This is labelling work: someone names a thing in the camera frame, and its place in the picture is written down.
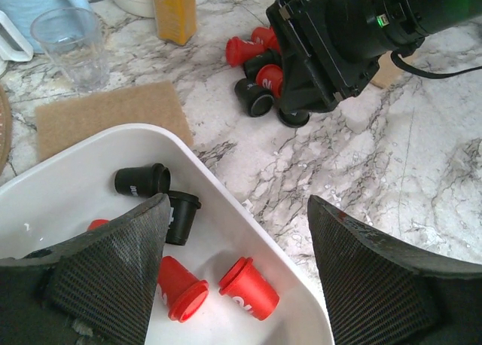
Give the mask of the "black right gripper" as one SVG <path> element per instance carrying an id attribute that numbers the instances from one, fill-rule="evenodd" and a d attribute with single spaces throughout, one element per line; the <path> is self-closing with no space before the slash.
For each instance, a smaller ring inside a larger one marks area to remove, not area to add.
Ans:
<path id="1" fill-rule="evenodd" d="M 326 113 L 358 96 L 389 53 L 403 71 L 433 78 L 405 62 L 435 33 L 479 17 L 481 0 L 276 0 L 267 17 L 283 70 L 285 113 Z"/>

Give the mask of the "black coffee capsule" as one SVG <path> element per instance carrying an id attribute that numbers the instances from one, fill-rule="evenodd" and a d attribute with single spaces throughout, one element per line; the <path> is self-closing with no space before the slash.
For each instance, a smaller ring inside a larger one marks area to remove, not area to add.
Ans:
<path id="1" fill-rule="evenodd" d="M 161 163 L 119 169 L 114 176 L 116 192 L 132 197 L 149 198 L 167 193 L 170 184 L 170 171 Z"/>

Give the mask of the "black coffee capsule number four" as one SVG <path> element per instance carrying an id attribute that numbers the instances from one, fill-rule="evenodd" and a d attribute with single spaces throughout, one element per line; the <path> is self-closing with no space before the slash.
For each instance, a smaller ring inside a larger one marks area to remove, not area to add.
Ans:
<path id="1" fill-rule="evenodd" d="M 184 246 L 188 241 L 197 210 L 202 204 L 199 197 L 182 191 L 169 191 L 170 218 L 165 242 Z"/>

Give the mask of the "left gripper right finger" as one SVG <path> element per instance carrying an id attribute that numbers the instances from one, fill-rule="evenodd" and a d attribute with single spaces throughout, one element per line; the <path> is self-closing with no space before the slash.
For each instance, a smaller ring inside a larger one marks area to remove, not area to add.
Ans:
<path id="1" fill-rule="evenodd" d="M 335 343 L 481 342 L 479 264 L 403 242 L 314 195 L 307 216 Z"/>

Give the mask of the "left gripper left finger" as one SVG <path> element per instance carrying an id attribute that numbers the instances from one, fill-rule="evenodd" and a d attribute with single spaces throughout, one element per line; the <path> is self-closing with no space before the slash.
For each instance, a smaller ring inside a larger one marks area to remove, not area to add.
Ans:
<path id="1" fill-rule="evenodd" d="M 157 194 L 70 240 L 1 261 L 1 342 L 74 344 L 80 322 L 100 344 L 142 344 L 169 227 Z"/>

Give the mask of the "pink striped towel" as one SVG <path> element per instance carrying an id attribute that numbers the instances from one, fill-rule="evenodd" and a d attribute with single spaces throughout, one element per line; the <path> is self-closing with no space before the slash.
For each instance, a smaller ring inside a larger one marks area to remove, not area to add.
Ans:
<path id="1" fill-rule="evenodd" d="M 1 162 L 0 173 L 3 173 L 6 166 L 8 155 L 11 150 L 12 143 L 12 116 L 11 106 L 8 100 L 8 96 L 3 86 L 0 87 L 1 92 Z"/>

